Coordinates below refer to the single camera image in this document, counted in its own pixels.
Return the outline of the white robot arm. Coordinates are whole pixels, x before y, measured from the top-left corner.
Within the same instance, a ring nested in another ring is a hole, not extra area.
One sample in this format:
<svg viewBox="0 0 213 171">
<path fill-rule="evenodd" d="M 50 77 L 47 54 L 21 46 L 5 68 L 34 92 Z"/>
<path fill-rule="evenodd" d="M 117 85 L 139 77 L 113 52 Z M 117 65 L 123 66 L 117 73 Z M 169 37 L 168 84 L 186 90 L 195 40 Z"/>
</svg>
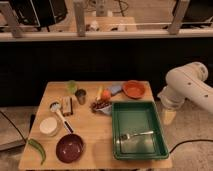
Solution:
<svg viewBox="0 0 213 171">
<path fill-rule="evenodd" d="M 201 62 L 192 62 L 171 69 L 165 77 L 166 86 L 158 93 L 164 125 L 174 120 L 185 99 L 213 114 L 213 87 L 205 83 L 208 69 Z"/>
</svg>

